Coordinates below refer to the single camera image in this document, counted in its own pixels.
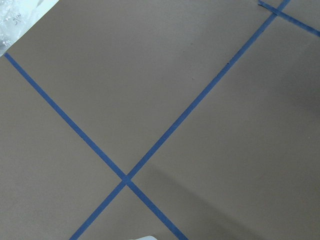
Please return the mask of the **clear plastic box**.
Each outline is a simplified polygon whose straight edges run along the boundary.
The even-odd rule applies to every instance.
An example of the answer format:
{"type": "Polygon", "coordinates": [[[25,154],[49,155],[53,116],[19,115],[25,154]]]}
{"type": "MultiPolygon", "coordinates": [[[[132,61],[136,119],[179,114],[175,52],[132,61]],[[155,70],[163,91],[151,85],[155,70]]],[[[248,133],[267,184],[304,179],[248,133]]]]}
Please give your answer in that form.
{"type": "Polygon", "coordinates": [[[155,238],[152,235],[148,235],[148,236],[143,236],[143,237],[140,237],[140,238],[136,238],[134,240],[157,240],[157,238],[155,238]]]}

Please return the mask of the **clear plastic bag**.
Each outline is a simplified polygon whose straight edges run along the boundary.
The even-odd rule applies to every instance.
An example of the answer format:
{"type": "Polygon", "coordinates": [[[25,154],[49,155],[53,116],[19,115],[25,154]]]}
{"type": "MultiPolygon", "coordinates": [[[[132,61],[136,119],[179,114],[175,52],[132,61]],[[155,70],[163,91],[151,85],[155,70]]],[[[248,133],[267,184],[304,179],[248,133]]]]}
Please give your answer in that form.
{"type": "Polygon", "coordinates": [[[0,55],[33,25],[41,0],[2,0],[0,2],[0,55]]]}

